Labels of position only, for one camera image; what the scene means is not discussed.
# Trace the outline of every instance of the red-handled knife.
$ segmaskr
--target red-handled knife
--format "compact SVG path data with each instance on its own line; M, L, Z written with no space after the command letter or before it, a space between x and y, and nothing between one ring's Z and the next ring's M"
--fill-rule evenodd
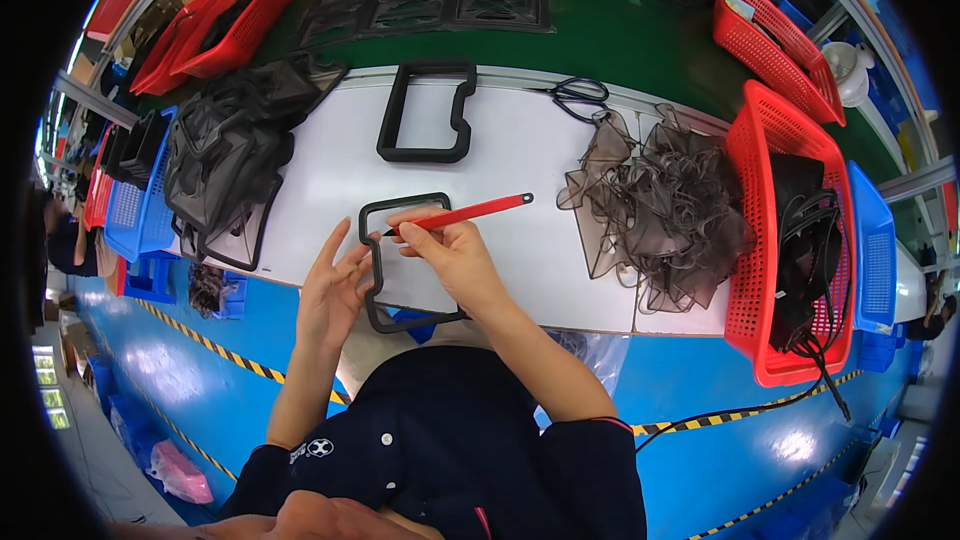
M500 211L513 209L514 207L529 205L533 201L533 193L526 192L523 194L516 194L514 196L504 196L503 198L487 200L486 202L482 202L479 205L473 205L472 207L463 207L462 209L450 210L448 212L430 215L429 217L414 219L410 223L418 225L424 230L433 230L438 227L450 225L451 223L465 222L466 220L472 220L474 218L479 218L491 213L499 213ZM388 230L384 236L399 236L400 234L400 228L394 227Z

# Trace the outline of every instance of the yellow black hazard stripe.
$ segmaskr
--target yellow black hazard stripe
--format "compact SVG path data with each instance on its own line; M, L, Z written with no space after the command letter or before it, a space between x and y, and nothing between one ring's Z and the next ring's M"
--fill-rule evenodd
M731 519L730 521L728 521L728 522L726 522L726 523L724 523L724 524L722 524L722 525L717 525L716 527L713 527L713 528L711 528L711 529L708 529L707 531L703 531L703 532L701 532L701 533L692 535L692 536L690 536L689 538L687 538L686 540L703 540L704 538L706 538L706 537L708 537L708 536L713 536L714 534L717 534L717 533L720 532L721 530L726 530L727 528L730 528L730 527L732 527L732 526L740 523L741 521L743 521L743 520L745 520L745 519L747 519L747 518L749 518L749 517L753 517L754 515L760 513L762 510L770 509L770 508L773 507L776 503L779 503L780 501L782 501L782 500L785 499L786 497L790 496L791 494L793 494L793 493L796 492L797 490L799 490L799 489L803 488L804 486L806 486L806 485L810 484L811 482L813 482L813 480L814 480L815 478L817 478L818 476L820 476L820 474L822 474L822 473L824 473L825 471L827 471L827 468L828 468L828 467L830 467L830 466L833 465L835 462L837 462L841 457L843 457L844 453L846 453L846 451L850 450L850 447L854 446L854 444L856 444L856 443L857 443L857 440L854 440L853 442L850 442L849 444L847 444L846 447L844 447L843 450L840 450L840 453L839 453L839 454L837 454L836 456L834 456L834 458L832 458L830 461L826 462L826 464L823 465L820 469L818 469L817 471L813 472L813 474L811 474L810 477L808 477L807 479L804 479L803 481L801 481L800 483L798 483L798 484L795 485L794 487L790 488L789 490L787 490L787 491L784 492L783 494L779 495L778 497L776 497L776 498L774 498L774 499L772 499L772 500L767 501L766 503L758 506L758 507L755 508L754 510L751 510L749 513L744 513L743 515L740 515L740 516L737 517L736 519Z
M117 359L116 355L114 354L114 349L111 348L111 345L107 342L107 338L100 332L99 328L97 328L97 335L100 337L100 341L102 342L103 348L106 349L106 352L109 353L110 357L113 359L114 364L116 364L116 366L123 369L123 366L120 364L120 360ZM236 475L234 475L234 473L230 469L227 469L226 467L221 465L220 462L218 462L217 459L210 456L206 450L197 446L193 440L186 437L185 433L180 431L180 429L177 426L175 426L173 422L167 419L167 416L163 414L163 411L161 411L160 408L156 404L154 404L154 401L150 400L150 397L147 396L147 393L143 391L143 389L137 384L137 382L134 380L133 377L131 377L130 375L126 375L126 378L129 380L131 384L133 384L133 387L136 389L136 391L140 393L140 396L143 397L143 400L147 401L147 404L150 405L150 407L156 412L156 414L160 416L160 419L162 419L165 424L170 426L170 429L173 430L176 433L176 435L180 437L181 440L189 444L190 448L197 451L197 453L199 453L201 457L203 457L211 465L213 465L214 467L222 471L222 473L225 474L228 478L230 478L234 482L237 481Z
M901 387L900 387L900 390L897 390L897 391L896 391L896 393L894 394L894 397L893 397L892 399L890 399L889 402L887 402L886 406L883 407L883 410L880 412L880 414L878 414L878 415L876 416L876 418L873 419L873 421L870 422L870 425L867 426L868 428L873 428L874 426L877 426L878 422L880 422L880 420L882 419L882 417L887 414L887 411L890 410L890 407L893 406L894 402L895 402L898 398L900 398L901 393L904 392L904 388L906 388L906 385L901 386ZM803 488L804 486L808 485L810 482L813 481L814 478L816 478L816 477L819 476L820 474L822 474L822 473L824 473L825 471L827 471L827 468L828 468L828 467L830 467L830 466L833 465L835 462L837 462L837 460L839 460L841 457L843 457L843 454L846 453L846 451L850 450L850 447L854 446L855 444L857 444L857 440L853 440L852 442L850 442L849 444L847 444L846 447L844 447L844 450L840 450L840 453L839 453L839 454L837 454L836 456L834 456L834 458L832 458L829 462L827 462L827 463L826 463L825 465L823 465L820 469L818 469L818 470L815 471L813 474L811 474L810 477L808 477L807 479L801 481L800 483L798 483L798 484L795 485L794 487L790 488L789 490L787 490L787 491L784 492L783 494L779 495L778 497L774 498L773 500L769 500L769 501L765 502L765 503L762 504L761 506L758 506L758 507L755 508L754 510L751 510L749 513L744 513L743 515L740 515L740 516L737 517L736 519L731 519L730 521L728 521L728 522L726 522L726 523L724 523L724 524L722 524L722 525L717 525L716 527L714 527L714 528L712 528L712 529L708 529L707 531L698 533L698 534L696 534L696 535L694 535L694 536L690 536L690 537L687 538L686 540L703 540L704 538L706 538L706 537L708 537L708 536L713 536L714 534L720 532L721 530L726 530L727 528L729 528L729 527L731 527L731 526L734 526L734 525L740 523L741 521L747 519L748 517L753 517L754 515L760 513L762 510L769 509L769 508L773 507L775 503L779 503L780 501L782 501L783 499L785 499L785 498L788 497L789 495L793 494L793 493L796 492L797 490L799 490L799 489Z
M833 383L836 386L840 386L841 384L846 384L846 382L849 382L853 378L858 377L862 373L863 373L863 369L856 369L854 371L847 373L845 376L834 379ZM827 390L828 390L827 385L825 383L821 383L813 390L813 392L810 392L810 395L807 396L806 398L810 398L810 396L816 396L817 394L820 394L821 392L826 392ZM760 405L760 408L758 409L741 410L737 412L724 413L722 415L711 415L709 417L701 417L699 419L694 419L693 421L677 424L676 426L673 426L671 428L669 427L672 422L669 422L669 421L661 421L659 423L647 423L647 424L641 424L639 426L630 426L630 427L633 429L633 435L635 437L652 436L665 428L669 428L669 429L667 429L664 432L664 434L673 434L675 432L685 432L687 430L699 430L701 428L708 428L710 426L719 426L720 424L730 423L732 421L739 421L747 417L753 417L754 415L765 414L768 411L770 411L768 407L775 407L777 405L781 405L789 400L797 398L801 394L803 394L803 392L798 392L797 394L794 394L792 396L787 396L786 398L778 398L773 402L764 402L763 404Z
M284 381L286 380L286 376L282 372L276 369L271 369L270 367L267 367L265 365L261 365L255 360L250 360L240 354L234 353L234 351L230 349L224 348L220 344L217 344L216 342L210 340L209 338L202 336L198 334L196 331L186 327L186 325L184 325L180 321L177 321L176 319L166 314L165 312L162 312L156 306L151 305L147 301L140 298L134 298L133 302L135 302L136 304L146 309L147 312L152 314L155 318L159 319L160 321L167 324L168 326L174 328L174 330L177 330L178 332L186 336L191 341L198 343L200 346L210 351L211 353L214 353L215 355L219 355L223 359L226 359L227 361L234 364L234 366L241 366L244 369L246 369L246 371L252 371L256 375L260 376L261 378L273 380L278 384L283 384ZM331 390L330 402L336 403L338 405L349 405L351 403L351 398L344 392Z

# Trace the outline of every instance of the clear plastic bag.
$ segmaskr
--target clear plastic bag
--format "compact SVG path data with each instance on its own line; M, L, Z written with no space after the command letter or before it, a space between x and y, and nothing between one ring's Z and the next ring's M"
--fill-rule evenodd
M147 474L163 483L164 492L169 492L187 503L206 505L213 502L207 478L190 459L177 450L171 440L153 445Z
M571 330L544 331L593 372L607 395L614 396L617 381L620 379L620 369L623 368L627 349L630 348L629 335ZM549 417L540 406L534 411L534 419L542 429L550 425Z

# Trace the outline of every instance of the black scissors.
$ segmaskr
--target black scissors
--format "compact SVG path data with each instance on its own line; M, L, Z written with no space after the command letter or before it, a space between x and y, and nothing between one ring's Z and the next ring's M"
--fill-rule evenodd
M592 124L591 116L574 112L567 106L568 102L592 104L598 109L606 109L605 102L610 97L610 91L602 83L589 77L571 77L559 82L553 88L524 88L533 92L542 92L553 97L553 102L570 117L585 123Z

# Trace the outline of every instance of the person's left hand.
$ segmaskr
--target person's left hand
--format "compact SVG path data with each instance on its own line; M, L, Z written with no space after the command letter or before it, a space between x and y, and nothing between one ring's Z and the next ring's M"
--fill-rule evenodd
M361 283L373 267L367 254L370 247L366 244L357 244L333 264L337 250L350 231L351 220L347 217L326 239L306 276L296 312L297 342L320 342L342 348L363 305L364 294L374 286L373 280ZM379 240L379 234L370 236Z

